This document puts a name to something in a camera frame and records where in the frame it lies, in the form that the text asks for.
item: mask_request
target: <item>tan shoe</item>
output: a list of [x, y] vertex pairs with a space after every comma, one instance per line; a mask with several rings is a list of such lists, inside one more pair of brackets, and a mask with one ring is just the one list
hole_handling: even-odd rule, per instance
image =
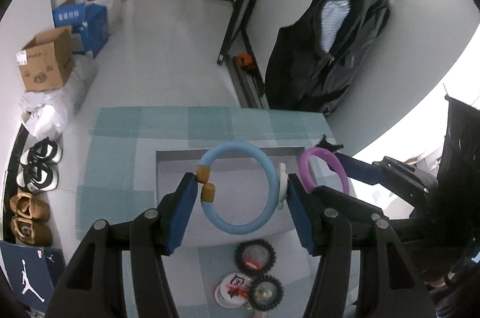
[[33, 222], [31, 219], [14, 217], [10, 229], [24, 244], [49, 247], [52, 245], [52, 232], [47, 225]]
[[46, 222], [50, 219], [50, 206], [28, 192], [19, 192], [10, 199], [10, 208], [18, 217]]

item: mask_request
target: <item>jumpman logo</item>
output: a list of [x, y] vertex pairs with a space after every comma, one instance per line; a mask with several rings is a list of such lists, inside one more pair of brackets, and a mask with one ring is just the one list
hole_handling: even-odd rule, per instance
[[30, 281], [28, 281], [28, 277], [27, 277], [27, 270], [25, 268], [25, 260], [22, 260], [22, 263], [23, 263], [23, 270], [22, 270], [22, 284], [25, 286], [25, 288], [23, 289], [22, 291], [22, 295], [25, 295], [27, 291], [32, 291], [35, 296], [40, 299], [43, 302], [45, 302], [45, 299], [43, 299], [38, 293], [37, 291], [35, 291], [33, 289], [33, 287], [30, 285]]

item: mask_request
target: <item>light blue toy ring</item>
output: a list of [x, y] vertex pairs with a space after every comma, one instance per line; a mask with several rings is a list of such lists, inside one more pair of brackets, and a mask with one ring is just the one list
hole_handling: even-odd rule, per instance
[[217, 229], [234, 235], [250, 234], [251, 232], [255, 232], [259, 228], [263, 227], [275, 212], [275, 209], [278, 205], [280, 182], [278, 180], [277, 171], [275, 170], [270, 158], [268, 158], [262, 150], [255, 147], [253, 144], [246, 142], [227, 141], [221, 143], [207, 151], [199, 161], [198, 165], [210, 167], [218, 157], [232, 151], [241, 151], [243, 153], [247, 153], [252, 158], [255, 158], [265, 171], [269, 187], [268, 199], [265, 208], [255, 220], [243, 225], [234, 225], [225, 222], [220, 215], [217, 214], [213, 203], [202, 201], [202, 209], [205, 216], [215, 227], [217, 227]]

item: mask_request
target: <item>black and white sneaker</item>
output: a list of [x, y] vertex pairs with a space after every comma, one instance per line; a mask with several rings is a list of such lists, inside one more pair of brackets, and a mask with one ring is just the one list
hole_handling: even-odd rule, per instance
[[62, 157], [61, 149], [62, 148], [52, 139], [45, 138], [22, 154], [20, 157], [20, 164], [25, 167], [28, 164], [36, 163], [37, 161], [43, 162], [44, 164], [59, 163]]
[[32, 162], [17, 175], [17, 184], [31, 193], [52, 191], [58, 185], [58, 174], [42, 162]]

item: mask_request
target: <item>purple ring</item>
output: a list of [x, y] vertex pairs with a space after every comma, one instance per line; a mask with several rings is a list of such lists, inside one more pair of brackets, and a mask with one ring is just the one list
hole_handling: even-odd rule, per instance
[[300, 155], [298, 169], [300, 171], [300, 178], [302, 180], [305, 190], [308, 193], [312, 193], [312, 191], [316, 188], [316, 184], [314, 183], [310, 174], [309, 159], [312, 156], [316, 156], [324, 160], [327, 165], [330, 166], [336, 174], [338, 174], [338, 176], [340, 177], [340, 181], [342, 182], [343, 193], [345, 195], [349, 195], [350, 186], [347, 174], [345, 173], [345, 169], [343, 168], [342, 164], [335, 156], [335, 154], [321, 147], [312, 147], [308, 150], [305, 150], [305, 152]]

